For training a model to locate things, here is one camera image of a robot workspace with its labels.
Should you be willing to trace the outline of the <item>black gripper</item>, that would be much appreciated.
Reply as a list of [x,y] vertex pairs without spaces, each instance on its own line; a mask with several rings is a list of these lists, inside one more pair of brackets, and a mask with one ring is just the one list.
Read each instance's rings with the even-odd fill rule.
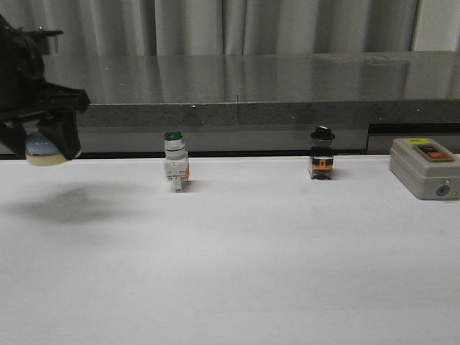
[[19,158],[25,158],[27,133],[19,125],[45,114],[37,129],[51,141],[66,160],[81,154],[76,122],[90,104],[83,89],[51,83],[45,78],[43,56],[50,52],[47,40],[62,35],[60,29],[39,28],[27,31],[1,18],[1,143]]

